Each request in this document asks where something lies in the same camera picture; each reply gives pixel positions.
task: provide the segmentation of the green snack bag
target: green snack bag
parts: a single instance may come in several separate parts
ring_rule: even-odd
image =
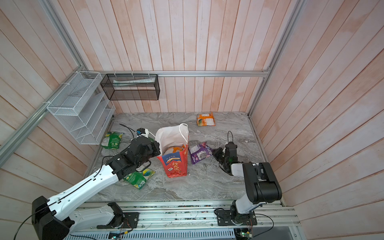
[[[101,146],[105,149],[118,149],[123,134],[122,132],[107,132]]]
[[[142,189],[147,180],[155,174],[155,171],[150,170],[149,168],[144,169],[142,172],[133,172],[124,178],[125,181],[132,184],[137,189]]]

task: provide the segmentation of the wire basket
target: wire basket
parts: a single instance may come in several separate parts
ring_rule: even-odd
[[[158,100],[160,94],[156,74],[109,73],[101,87],[109,100]]]
[[[100,73],[79,72],[48,105],[48,110],[80,144],[100,144],[115,111],[105,94],[94,94]]]

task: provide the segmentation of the black wire mesh basket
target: black wire mesh basket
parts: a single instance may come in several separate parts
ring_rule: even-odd
[[[108,73],[101,87],[109,100],[158,100],[160,94],[156,74]]]

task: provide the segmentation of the purple snack bag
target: purple snack bag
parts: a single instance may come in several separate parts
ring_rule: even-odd
[[[189,148],[189,153],[191,154],[192,164],[209,157],[212,155],[212,150],[207,146],[207,142],[202,142],[196,146]]]

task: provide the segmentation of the shopping bag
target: shopping bag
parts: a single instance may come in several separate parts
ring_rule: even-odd
[[[168,177],[181,177],[187,175],[188,166],[188,125],[182,123],[177,126],[160,128],[155,136],[160,144],[160,156],[157,158],[163,164]],[[165,154],[170,147],[183,147],[181,152]]]

